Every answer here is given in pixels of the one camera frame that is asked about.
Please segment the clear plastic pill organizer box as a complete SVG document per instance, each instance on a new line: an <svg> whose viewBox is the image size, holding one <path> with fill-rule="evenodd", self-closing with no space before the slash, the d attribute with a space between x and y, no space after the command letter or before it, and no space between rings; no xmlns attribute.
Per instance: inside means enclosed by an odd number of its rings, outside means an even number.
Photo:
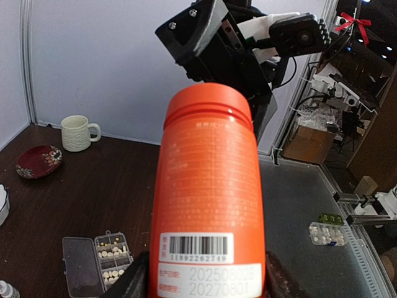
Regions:
<svg viewBox="0 0 397 298"><path fill-rule="evenodd" d="M100 297L133 263L122 232L62 239L64 274L70 297Z"/></svg>

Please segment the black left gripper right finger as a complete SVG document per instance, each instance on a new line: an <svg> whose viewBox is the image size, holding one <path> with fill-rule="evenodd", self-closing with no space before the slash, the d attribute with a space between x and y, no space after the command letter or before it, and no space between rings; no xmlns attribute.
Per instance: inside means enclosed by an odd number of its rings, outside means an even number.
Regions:
<svg viewBox="0 0 397 298"><path fill-rule="evenodd" d="M266 251L265 286L267 297L309 297L271 251Z"/></svg>

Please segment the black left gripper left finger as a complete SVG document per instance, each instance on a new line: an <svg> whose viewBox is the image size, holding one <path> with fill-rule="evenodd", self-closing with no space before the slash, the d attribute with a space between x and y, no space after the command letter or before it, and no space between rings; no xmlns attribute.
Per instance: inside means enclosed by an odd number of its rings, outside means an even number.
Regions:
<svg viewBox="0 0 397 298"><path fill-rule="evenodd" d="M149 251L142 251L100 298L147 298Z"/></svg>

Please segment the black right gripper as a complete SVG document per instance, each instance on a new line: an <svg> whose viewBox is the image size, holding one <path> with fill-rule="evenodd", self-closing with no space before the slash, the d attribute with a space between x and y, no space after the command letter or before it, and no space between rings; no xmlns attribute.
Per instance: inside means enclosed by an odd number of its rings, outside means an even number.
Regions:
<svg viewBox="0 0 397 298"><path fill-rule="evenodd" d="M246 38L239 52L227 39L226 31L233 29L242 39L243 30L237 26L263 15L251 1L204 0L193 3L155 30L175 62L185 68L188 78L230 86L248 99L257 140L278 109L272 89L282 85L288 58L264 58L260 62L261 58L247 48L253 44L253 35ZM221 27L222 21L230 25Z"/></svg>

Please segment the orange pill bottle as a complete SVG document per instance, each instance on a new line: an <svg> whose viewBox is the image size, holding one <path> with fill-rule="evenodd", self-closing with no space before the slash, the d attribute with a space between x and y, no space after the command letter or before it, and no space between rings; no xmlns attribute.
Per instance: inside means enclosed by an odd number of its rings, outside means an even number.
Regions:
<svg viewBox="0 0 397 298"><path fill-rule="evenodd" d="M154 193L149 297L262 297L265 225L247 100L217 83L170 101Z"/></svg>

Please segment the white pill bottle green label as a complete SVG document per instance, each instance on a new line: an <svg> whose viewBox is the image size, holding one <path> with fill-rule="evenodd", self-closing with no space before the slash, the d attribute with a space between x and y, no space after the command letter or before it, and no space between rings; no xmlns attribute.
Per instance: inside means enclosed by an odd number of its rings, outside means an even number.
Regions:
<svg viewBox="0 0 397 298"><path fill-rule="evenodd" d="M0 295L2 298L20 298L19 291L3 280L0 280Z"/></svg>

